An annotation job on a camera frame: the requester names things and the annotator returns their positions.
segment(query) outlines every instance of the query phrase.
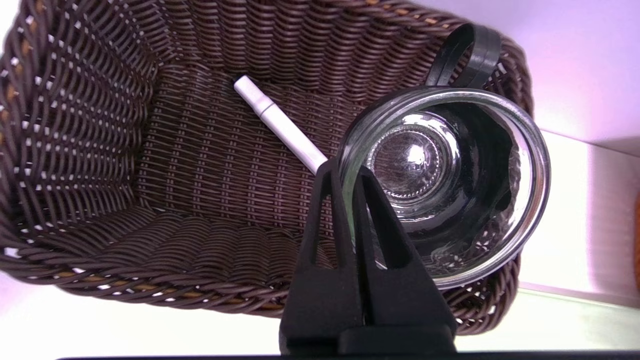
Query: glass mug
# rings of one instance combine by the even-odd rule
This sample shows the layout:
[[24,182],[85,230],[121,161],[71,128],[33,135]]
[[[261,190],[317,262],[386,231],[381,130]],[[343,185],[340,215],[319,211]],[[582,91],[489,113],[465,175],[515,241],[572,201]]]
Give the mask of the glass mug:
[[[446,86],[469,45],[467,66]],[[497,33],[461,26],[436,57],[429,86],[370,105],[338,151],[351,234],[353,188],[365,166],[441,290],[486,277],[517,256],[547,203],[550,163],[540,130],[513,102],[472,88],[489,78],[499,52]]]

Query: white wall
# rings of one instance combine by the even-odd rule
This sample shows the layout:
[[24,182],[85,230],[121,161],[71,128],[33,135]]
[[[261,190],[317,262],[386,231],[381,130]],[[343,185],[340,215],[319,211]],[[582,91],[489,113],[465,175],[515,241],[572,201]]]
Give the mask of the white wall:
[[4,38],[6,32],[11,28],[13,24],[13,18],[18,13],[19,0],[3,0],[0,3],[0,54],[4,53]]
[[516,40],[527,53],[542,129],[640,156],[640,1],[413,2]]

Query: white surface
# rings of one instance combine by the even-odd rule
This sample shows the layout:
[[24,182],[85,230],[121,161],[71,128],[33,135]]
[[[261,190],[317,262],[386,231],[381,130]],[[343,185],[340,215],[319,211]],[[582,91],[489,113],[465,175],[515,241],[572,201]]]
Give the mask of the white surface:
[[[275,319],[124,304],[0,273],[2,359],[279,354]],[[503,323],[458,336],[459,351],[640,349],[640,309],[520,292]]]
[[640,309],[521,291],[493,331],[459,336],[459,351],[640,350]]
[[491,26],[526,51],[544,130],[640,156],[640,1],[413,0]]
[[551,192],[521,286],[640,307],[633,271],[640,158],[545,133]]
[[20,0],[0,1],[0,54],[4,53],[4,38],[13,24],[13,18],[18,14],[19,4]]

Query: black clamp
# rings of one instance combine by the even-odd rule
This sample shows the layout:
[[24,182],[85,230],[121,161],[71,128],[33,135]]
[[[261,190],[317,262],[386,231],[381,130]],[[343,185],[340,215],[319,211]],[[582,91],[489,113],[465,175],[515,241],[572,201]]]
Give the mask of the black clamp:
[[[321,204],[329,195],[338,259],[335,269],[315,265]],[[355,244],[337,159],[327,161],[316,174],[304,240],[280,324],[282,354],[455,353],[455,318],[376,178],[365,167],[353,200]],[[376,265],[371,231],[376,232],[387,269]]]

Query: woven pattern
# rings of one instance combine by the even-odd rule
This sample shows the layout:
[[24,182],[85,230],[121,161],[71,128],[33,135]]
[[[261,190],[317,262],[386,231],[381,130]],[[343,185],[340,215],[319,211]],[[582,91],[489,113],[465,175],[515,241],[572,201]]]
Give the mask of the woven pattern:
[[[0,269],[78,295],[280,316],[313,178],[232,77],[250,74],[334,155],[367,104],[424,82],[464,22],[395,0],[23,0],[0,60]],[[507,38],[486,88],[531,112]],[[517,274],[514,260],[445,291],[460,334],[498,324]]]

